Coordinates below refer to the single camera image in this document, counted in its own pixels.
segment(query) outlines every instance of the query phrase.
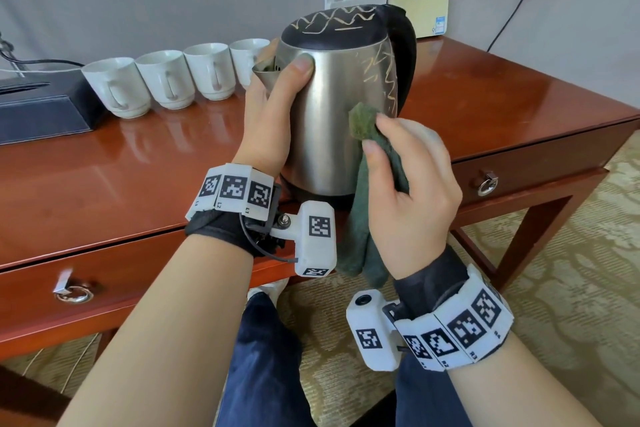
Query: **person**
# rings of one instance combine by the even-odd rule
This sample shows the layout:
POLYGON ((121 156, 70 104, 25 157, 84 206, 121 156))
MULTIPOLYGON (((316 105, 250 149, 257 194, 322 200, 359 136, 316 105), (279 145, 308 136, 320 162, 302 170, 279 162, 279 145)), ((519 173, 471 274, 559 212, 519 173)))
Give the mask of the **person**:
MULTIPOLYGON (((273 54, 275 45, 263 56, 273 54)), ((253 79, 234 162, 278 176, 291 141, 291 104, 313 70, 309 56, 295 59, 268 99, 253 79)), ((396 192, 384 151, 363 143, 370 169, 369 228, 400 282, 445 252, 461 192, 442 142, 423 141, 388 117, 380 116, 377 125, 401 156, 410 184, 409 194, 396 192)), ((275 308, 283 283, 253 289, 246 303, 252 264, 240 246, 188 236, 58 425, 211 427, 227 374, 220 427, 314 425, 300 386, 301 345, 275 308)), ((396 387, 399 426, 599 425, 513 332, 484 360, 444 373, 425 371, 406 355, 396 387)))

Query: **kettle spout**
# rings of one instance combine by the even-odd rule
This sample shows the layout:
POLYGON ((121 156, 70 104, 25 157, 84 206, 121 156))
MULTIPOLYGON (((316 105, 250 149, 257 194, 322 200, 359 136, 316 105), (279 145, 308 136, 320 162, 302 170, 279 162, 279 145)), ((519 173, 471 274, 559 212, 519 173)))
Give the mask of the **kettle spout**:
POLYGON ((276 84, 276 80, 280 75, 280 69, 276 69, 275 61, 276 57, 273 56, 269 59, 256 63, 252 68, 254 74, 258 76, 258 79, 267 90, 267 94, 271 93, 271 90, 273 90, 273 86, 276 84))

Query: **kettle handle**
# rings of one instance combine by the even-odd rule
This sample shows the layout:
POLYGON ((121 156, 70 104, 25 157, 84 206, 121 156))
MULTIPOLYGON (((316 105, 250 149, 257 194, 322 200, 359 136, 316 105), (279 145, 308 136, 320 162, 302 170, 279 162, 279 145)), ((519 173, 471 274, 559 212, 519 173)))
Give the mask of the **kettle handle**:
POLYGON ((417 57, 415 31, 411 21, 406 16, 406 11, 401 7, 387 3, 377 6, 376 11, 385 22, 394 56, 396 57, 398 80, 397 114, 399 115, 406 97, 409 95, 413 73, 415 72, 415 59, 417 57))

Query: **kettle base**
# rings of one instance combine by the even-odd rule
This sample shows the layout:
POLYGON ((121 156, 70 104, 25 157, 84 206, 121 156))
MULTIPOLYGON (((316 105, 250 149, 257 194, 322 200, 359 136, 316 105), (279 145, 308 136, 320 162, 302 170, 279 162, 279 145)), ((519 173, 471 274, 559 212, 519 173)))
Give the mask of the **kettle base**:
POLYGON ((324 201, 331 204, 332 208, 336 211, 350 211, 351 206, 353 205, 353 198, 355 197, 355 194, 343 194, 341 196, 321 196, 319 194, 314 194, 313 192, 308 192, 307 190, 294 186, 292 183, 284 179, 282 174, 280 175, 280 181, 282 182, 282 187, 287 192, 287 194, 300 203, 304 203, 305 201, 324 201))

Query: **mug rim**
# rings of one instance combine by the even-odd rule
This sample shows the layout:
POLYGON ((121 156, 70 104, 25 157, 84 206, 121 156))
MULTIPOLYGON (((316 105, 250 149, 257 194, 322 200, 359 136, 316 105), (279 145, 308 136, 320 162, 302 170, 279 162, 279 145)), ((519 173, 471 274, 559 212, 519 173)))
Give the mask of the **mug rim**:
POLYGON ((155 66, 159 64, 165 64, 171 61, 175 61, 176 59, 180 59, 181 56, 184 56, 182 51, 176 49, 163 49, 160 51, 153 51, 151 53, 143 54, 142 56, 138 56, 136 58, 136 64, 141 66, 155 66), (168 59, 164 59, 162 61, 152 60, 155 57, 163 56, 168 59))
POLYGON ((223 53, 229 49, 229 45, 224 42, 202 42, 200 44, 194 44, 183 50, 185 56, 214 56, 216 54, 223 53), (198 52, 198 49, 205 50, 204 52, 198 52))
POLYGON ((117 69, 123 69, 135 63, 135 59, 128 56, 116 56, 113 58, 98 59, 89 64, 85 64, 81 70, 83 73, 106 73, 117 69))
POLYGON ((229 44, 229 49, 231 49, 232 51, 254 51, 254 50, 260 50, 262 48, 265 48, 270 43, 271 42, 268 39, 263 39, 261 37, 249 37, 248 39, 240 39, 238 41, 232 42, 231 44, 229 44))

